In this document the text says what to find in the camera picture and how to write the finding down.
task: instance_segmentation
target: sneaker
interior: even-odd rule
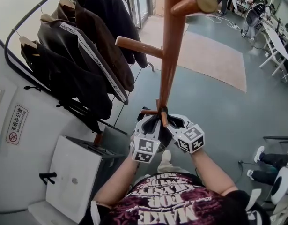
[[[260,161],[260,155],[265,151],[265,147],[261,146],[257,149],[257,153],[254,157],[254,162],[257,163]]]
[[[254,180],[254,178],[252,178],[252,174],[253,174],[253,170],[249,169],[248,172],[247,172],[247,176],[251,179],[251,180]]]
[[[225,14],[222,13],[221,11],[218,11],[218,15],[219,15],[219,16],[224,16]]]
[[[172,158],[172,154],[169,150],[165,150],[162,154],[162,160],[167,160],[167,161],[171,161]]]

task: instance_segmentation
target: white sneaker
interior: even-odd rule
[[[255,155],[255,157],[254,157],[254,162],[255,162],[255,163],[257,163],[257,162],[260,161],[259,157],[260,157],[260,155],[261,155],[264,151],[265,151],[265,147],[264,147],[264,146],[261,146],[261,147],[259,147],[259,148],[257,149],[257,153],[256,153],[256,155]]]
[[[172,154],[169,150],[165,150],[162,154],[162,160],[167,160],[167,161],[171,161],[172,158]]]
[[[247,172],[247,176],[251,179],[251,180],[254,180],[254,178],[252,178],[252,174],[253,174],[253,170],[249,169],[248,172]]]

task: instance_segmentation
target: clothes hanger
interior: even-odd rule
[[[67,6],[67,7],[69,7],[69,8],[75,9],[75,5],[74,5],[73,2],[71,2],[70,0],[60,0],[60,1],[59,1],[59,4],[60,4],[61,6]]]
[[[55,20],[53,17],[51,17],[51,16],[48,15],[48,14],[42,14],[40,19],[41,19],[41,21],[43,21],[43,22],[52,22],[52,21]]]
[[[28,46],[30,46],[30,47],[32,47],[34,49],[37,49],[37,45],[34,42],[30,41],[27,37],[24,37],[24,36],[19,37],[19,41],[20,41],[22,47],[25,47],[25,45],[28,45]],[[32,56],[39,57],[40,54],[33,53]]]

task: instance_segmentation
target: gray floor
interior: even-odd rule
[[[228,19],[240,27],[243,19],[228,14]],[[263,188],[264,199],[269,186],[251,181],[246,172],[248,169],[260,169],[244,165],[241,170],[238,160],[253,162],[256,149],[264,145],[266,151],[282,153],[287,147],[276,142],[265,141],[264,135],[288,135],[288,84],[280,81],[282,72],[271,77],[275,67],[267,64],[263,69],[259,65],[266,60],[264,51],[250,46],[247,39],[222,23],[214,23],[206,17],[191,17],[187,21],[188,31],[228,45],[244,55],[247,78],[247,93],[214,78],[202,75],[186,68],[178,67],[168,103],[169,113],[179,113],[198,123],[206,134],[205,150],[209,156],[234,180],[237,186],[251,192],[253,188]],[[135,89],[129,95],[129,105],[124,106],[116,122],[116,127],[132,133],[140,109],[143,106],[155,109],[155,99],[159,96],[160,71],[151,69],[138,70]],[[129,138],[107,129],[103,144],[117,152],[127,154]],[[195,171],[190,157],[174,144],[172,163],[192,173]],[[153,174],[160,162],[157,154],[150,164],[141,164],[137,177]]]

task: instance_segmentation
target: black jacket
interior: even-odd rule
[[[87,10],[98,15],[106,24],[115,39],[118,36],[140,41],[139,34],[122,0],[78,0]],[[144,53],[121,48],[129,64],[138,64],[145,68],[147,57]]]
[[[97,119],[108,119],[112,102],[106,92],[104,78],[85,71],[67,58],[37,43],[37,49],[21,46],[21,53],[39,81],[63,103],[78,98]]]
[[[37,35],[48,49],[69,59],[83,70],[103,77],[107,92],[114,94],[119,101],[127,105],[128,98],[123,86],[96,46],[75,26],[75,23],[61,19],[51,22],[41,21]]]
[[[109,65],[126,91],[134,89],[134,77],[120,48],[103,20],[76,2],[75,9],[58,5],[53,18],[72,21],[77,28],[97,46],[97,50]]]

